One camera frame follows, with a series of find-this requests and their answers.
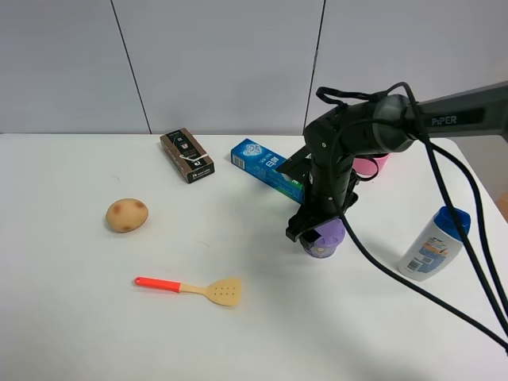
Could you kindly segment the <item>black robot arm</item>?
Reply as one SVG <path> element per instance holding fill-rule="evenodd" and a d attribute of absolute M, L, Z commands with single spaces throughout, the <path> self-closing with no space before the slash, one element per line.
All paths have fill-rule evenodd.
<path fill-rule="evenodd" d="M 423 132 L 429 137 L 507 136 L 507 84 L 415 102 L 394 88 L 373 94 L 320 87 L 333 105 L 303 130 L 305 144 L 278 168 L 302 184 L 303 201 L 290 218 L 291 241 L 338 217 L 358 199 L 355 157 L 404 152 Z"/>

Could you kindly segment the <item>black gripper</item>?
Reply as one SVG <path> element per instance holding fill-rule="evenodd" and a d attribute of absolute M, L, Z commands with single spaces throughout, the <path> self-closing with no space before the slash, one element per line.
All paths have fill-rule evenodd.
<path fill-rule="evenodd" d="M 302 184 L 303 202 L 288 220 L 286 236 L 291 241 L 314 243 L 321 234 L 314 228 L 340 217 L 357 197 L 353 194 L 353 156 L 332 153 L 329 144 L 303 147 L 277 171 Z"/>

